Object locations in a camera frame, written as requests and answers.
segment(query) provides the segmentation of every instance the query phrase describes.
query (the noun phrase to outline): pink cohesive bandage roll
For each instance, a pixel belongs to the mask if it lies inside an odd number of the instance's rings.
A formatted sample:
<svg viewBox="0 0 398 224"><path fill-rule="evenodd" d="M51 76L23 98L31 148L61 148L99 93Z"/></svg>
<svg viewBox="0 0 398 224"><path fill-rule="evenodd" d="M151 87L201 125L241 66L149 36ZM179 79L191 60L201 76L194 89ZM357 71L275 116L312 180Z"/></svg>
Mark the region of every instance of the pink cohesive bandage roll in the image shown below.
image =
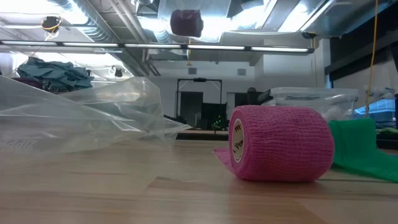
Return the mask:
<svg viewBox="0 0 398 224"><path fill-rule="evenodd" d="M239 106L229 124L229 149L215 149L237 177L311 182L331 166L335 147L327 122L310 108Z"/></svg>

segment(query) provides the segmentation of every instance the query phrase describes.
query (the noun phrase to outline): workbench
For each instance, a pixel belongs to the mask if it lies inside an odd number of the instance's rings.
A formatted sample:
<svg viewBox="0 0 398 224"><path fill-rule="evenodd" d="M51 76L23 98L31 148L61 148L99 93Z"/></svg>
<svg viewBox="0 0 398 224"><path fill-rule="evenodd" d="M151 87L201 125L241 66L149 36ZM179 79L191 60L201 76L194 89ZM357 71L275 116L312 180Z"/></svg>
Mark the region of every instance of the workbench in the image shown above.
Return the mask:
<svg viewBox="0 0 398 224"><path fill-rule="evenodd" d="M314 183L250 182L226 141L121 142L2 168L0 223L393 223L398 185L330 170Z"/></svg>

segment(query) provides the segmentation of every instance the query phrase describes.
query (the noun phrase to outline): wooden table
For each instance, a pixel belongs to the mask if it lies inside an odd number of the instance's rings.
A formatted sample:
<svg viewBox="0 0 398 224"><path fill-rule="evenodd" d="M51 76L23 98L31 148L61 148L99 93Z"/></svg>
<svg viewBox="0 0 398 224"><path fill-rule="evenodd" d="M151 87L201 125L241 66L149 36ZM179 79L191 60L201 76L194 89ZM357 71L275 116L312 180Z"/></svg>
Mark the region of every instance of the wooden table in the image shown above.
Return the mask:
<svg viewBox="0 0 398 224"><path fill-rule="evenodd" d="M235 178L217 141L120 143L3 168L0 223L398 223L398 185L335 170L309 184Z"/></svg>

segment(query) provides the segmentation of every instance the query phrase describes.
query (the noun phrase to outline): door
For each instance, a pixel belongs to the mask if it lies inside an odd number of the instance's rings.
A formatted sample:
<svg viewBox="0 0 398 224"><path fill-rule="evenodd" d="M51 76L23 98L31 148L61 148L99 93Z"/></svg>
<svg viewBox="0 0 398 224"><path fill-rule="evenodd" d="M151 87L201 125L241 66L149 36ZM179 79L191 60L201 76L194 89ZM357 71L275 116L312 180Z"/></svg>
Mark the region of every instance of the door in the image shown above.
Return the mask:
<svg viewBox="0 0 398 224"><path fill-rule="evenodd" d="M187 124L196 127L196 115L201 113L203 92L181 92L180 116L187 120Z"/></svg>

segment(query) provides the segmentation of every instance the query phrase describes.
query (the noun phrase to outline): green fabric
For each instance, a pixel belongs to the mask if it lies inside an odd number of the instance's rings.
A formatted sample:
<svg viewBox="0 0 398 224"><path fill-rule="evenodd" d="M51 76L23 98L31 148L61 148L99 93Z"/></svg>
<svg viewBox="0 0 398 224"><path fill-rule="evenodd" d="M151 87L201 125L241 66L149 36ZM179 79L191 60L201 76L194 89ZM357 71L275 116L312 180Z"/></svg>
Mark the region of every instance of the green fabric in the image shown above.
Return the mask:
<svg viewBox="0 0 398 224"><path fill-rule="evenodd" d="M373 119L330 121L329 127L335 139L334 164L357 174L398 182L398 158L377 148Z"/></svg>

